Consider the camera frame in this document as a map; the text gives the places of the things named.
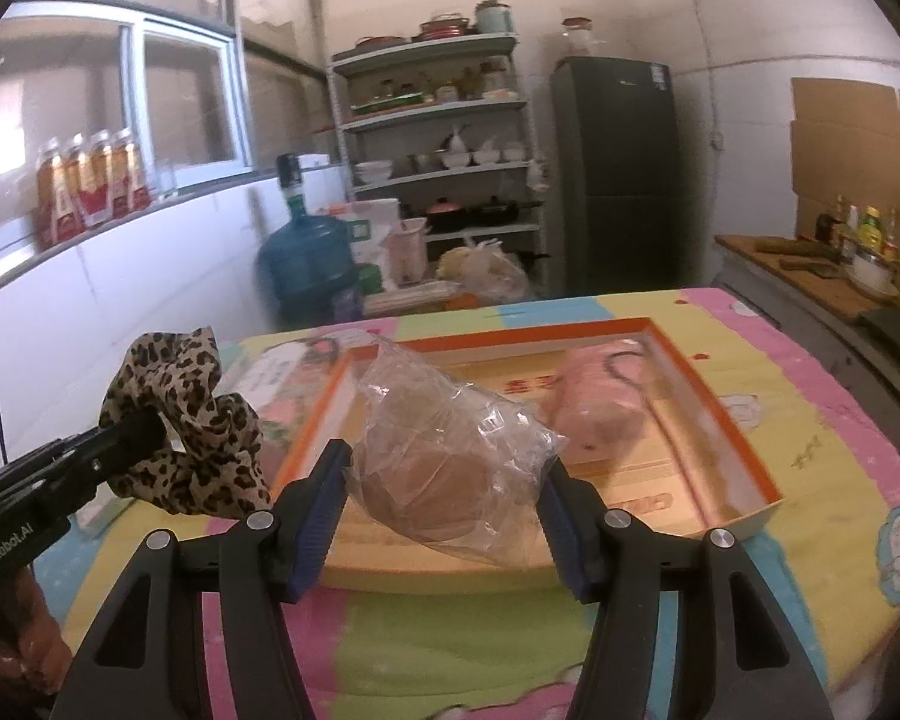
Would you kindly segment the operator left hand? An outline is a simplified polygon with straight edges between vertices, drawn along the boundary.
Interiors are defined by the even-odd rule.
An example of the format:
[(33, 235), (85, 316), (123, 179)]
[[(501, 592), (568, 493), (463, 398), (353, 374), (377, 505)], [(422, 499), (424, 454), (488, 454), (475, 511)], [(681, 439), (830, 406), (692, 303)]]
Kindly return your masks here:
[(34, 569), (0, 577), (0, 694), (18, 704), (58, 694), (71, 663)]

